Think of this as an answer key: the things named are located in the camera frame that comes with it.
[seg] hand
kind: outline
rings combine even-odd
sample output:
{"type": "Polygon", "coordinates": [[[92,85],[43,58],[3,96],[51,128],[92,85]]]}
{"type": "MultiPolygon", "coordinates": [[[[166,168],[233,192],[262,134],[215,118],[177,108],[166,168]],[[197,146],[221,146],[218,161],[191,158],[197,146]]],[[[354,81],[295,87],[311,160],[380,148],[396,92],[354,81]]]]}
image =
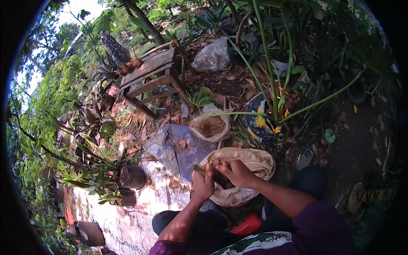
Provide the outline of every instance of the hand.
{"type": "Polygon", "coordinates": [[[231,169],[224,165],[217,165],[217,169],[227,177],[233,185],[240,188],[255,189],[261,178],[254,175],[241,160],[228,161],[231,169]]]}
{"type": "Polygon", "coordinates": [[[214,193],[213,166],[207,164],[205,177],[198,172],[193,172],[194,194],[192,200],[198,200],[203,204],[214,193]]]}

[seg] black pants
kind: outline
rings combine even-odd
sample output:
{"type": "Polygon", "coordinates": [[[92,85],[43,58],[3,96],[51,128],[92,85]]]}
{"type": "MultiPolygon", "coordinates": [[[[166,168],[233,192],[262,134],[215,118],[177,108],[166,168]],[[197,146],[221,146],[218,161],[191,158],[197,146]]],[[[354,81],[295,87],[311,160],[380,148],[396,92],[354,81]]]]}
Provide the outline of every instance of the black pants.
{"type": "MultiPolygon", "coordinates": [[[[308,166],[292,178],[287,186],[322,200],[326,184],[326,170],[319,166],[308,166]]],[[[160,235],[178,213],[178,211],[164,211],[157,214],[152,220],[154,232],[160,235]]],[[[253,234],[270,231],[293,232],[295,230],[292,220],[267,199],[265,199],[265,214],[266,220],[253,234]]],[[[186,242],[187,253],[209,254],[247,236],[232,234],[225,230],[226,226],[227,221],[217,212],[213,210],[204,213],[199,212],[186,242]]]]}

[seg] wooden stool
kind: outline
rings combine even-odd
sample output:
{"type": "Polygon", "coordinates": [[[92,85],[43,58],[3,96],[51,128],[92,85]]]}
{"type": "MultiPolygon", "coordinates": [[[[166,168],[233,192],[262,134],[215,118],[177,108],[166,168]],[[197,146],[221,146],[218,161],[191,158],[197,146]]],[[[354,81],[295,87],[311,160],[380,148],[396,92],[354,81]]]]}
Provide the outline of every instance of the wooden stool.
{"type": "Polygon", "coordinates": [[[142,66],[139,69],[135,69],[132,73],[123,76],[120,84],[122,96],[126,101],[153,119],[156,119],[156,115],[145,105],[145,103],[175,93],[179,93],[189,106],[194,108],[186,95],[187,87],[184,84],[184,70],[185,66],[187,66],[193,74],[195,73],[195,70],[191,67],[187,53],[181,49],[178,40],[176,38],[174,39],[143,54],[141,56],[143,61],[142,66]],[[182,81],[179,79],[175,64],[176,60],[180,58],[182,58],[182,81]],[[148,80],[150,76],[161,72],[164,72],[164,75],[153,80],[148,80]],[[131,90],[131,86],[137,82],[141,82],[141,84],[131,90]],[[157,86],[165,84],[172,84],[173,88],[143,99],[144,93],[154,90],[157,86]],[[136,98],[139,95],[142,95],[140,100],[136,98]]]}

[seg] sleeve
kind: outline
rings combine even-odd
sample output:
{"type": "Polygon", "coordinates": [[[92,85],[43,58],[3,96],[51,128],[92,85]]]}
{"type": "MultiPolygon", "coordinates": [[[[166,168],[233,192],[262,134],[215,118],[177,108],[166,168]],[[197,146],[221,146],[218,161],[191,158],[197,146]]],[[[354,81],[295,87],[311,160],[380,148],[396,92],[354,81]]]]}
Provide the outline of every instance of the sleeve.
{"type": "Polygon", "coordinates": [[[296,236],[310,254],[355,254],[354,238],[334,206],[314,202],[293,219],[296,236]]]}
{"type": "Polygon", "coordinates": [[[166,240],[157,241],[149,251],[149,255],[179,255],[186,254],[184,243],[166,240]]]}

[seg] white pot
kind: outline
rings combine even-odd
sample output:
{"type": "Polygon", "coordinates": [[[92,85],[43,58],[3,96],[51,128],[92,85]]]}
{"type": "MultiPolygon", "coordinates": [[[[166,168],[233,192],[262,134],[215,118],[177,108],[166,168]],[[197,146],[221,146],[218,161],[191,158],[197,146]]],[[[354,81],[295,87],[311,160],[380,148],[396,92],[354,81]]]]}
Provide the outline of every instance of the white pot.
{"type": "MultiPolygon", "coordinates": [[[[295,66],[295,61],[296,61],[296,56],[295,54],[293,54],[293,61],[292,61],[292,68],[295,66]]],[[[277,61],[275,59],[272,59],[271,62],[275,65],[278,73],[276,73],[275,70],[273,70],[273,73],[275,75],[279,75],[279,77],[286,77],[286,70],[288,69],[288,65],[289,63],[284,63],[284,62],[280,62],[277,61]]]]}

